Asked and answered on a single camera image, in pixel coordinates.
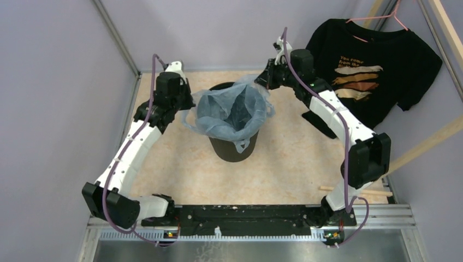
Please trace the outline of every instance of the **trash can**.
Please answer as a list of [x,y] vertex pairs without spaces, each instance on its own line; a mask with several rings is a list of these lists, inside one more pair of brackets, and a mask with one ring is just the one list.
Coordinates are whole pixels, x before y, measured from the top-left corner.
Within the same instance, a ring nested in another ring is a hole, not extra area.
[[[234,82],[225,82],[222,84],[218,84],[210,88],[209,90],[223,90],[228,87],[231,87],[233,84]],[[244,151],[241,153],[238,153],[236,151],[236,146],[233,142],[211,137],[209,137],[209,140],[211,140],[212,147],[214,148],[214,151],[220,158],[228,162],[239,162],[248,158],[251,155],[252,151],[254,151],[258,134],[259,131],[257,131],[257,133],[250,138],[248,147],[244,149]]]

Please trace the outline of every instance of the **white wall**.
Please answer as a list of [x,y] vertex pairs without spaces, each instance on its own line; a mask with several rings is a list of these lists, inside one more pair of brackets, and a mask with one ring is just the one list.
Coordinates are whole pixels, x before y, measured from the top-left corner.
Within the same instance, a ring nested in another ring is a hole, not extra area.
[[261,69],[285,26],[292,46],[305,48],[322,22],[366,16],[375,0],[102,2],[135,64],[147,71],[153,49],[189,70]]
[[1,1],[0,35],[0,261],[74,261],[134,76],[91,1]]
[[[439,53],[418,3],[402,1],[398,17]],[[385,25],[385,31],[400,29],[395,20]],[[419,104],[407,112],[394,107],[376,131],[390,135],[393,160],[461,114],[463,103],[443,65]],[[461,247],[451,236],[463,234],[462,153],[460,132],[390,176],[396,198],[412,207],[430,261],[461,261]]]

